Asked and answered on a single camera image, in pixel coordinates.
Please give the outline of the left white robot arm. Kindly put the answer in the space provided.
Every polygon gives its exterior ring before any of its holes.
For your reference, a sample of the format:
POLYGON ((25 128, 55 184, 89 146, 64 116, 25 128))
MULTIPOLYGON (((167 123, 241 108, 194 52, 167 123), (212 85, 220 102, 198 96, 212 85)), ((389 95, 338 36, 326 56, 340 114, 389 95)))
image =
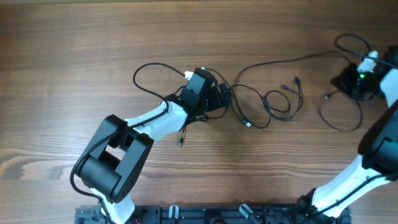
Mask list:
POLYGON ((196 68, 176 92, 162 97, 152 111, 135 118, 106 117, 72 168, 97 198, 92 208, 76 210, 75 223, 140 223, 130 191, 137 182, 153 144, 187 125, 209 120, 208 113, 228 107, 228 85, 213 71, 196 68))

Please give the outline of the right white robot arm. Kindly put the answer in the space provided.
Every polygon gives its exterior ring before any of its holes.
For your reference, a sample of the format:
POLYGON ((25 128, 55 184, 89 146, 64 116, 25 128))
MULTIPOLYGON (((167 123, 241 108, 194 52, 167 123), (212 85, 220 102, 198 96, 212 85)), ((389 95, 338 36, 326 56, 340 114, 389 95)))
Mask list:
POLYGON ((397 46, 390 46, 376 70, 387 111, 370 127, 358 156, 332 181, 307 195, 297 223, 338 223, 343 211, 378 186, 397 181, 397 46))

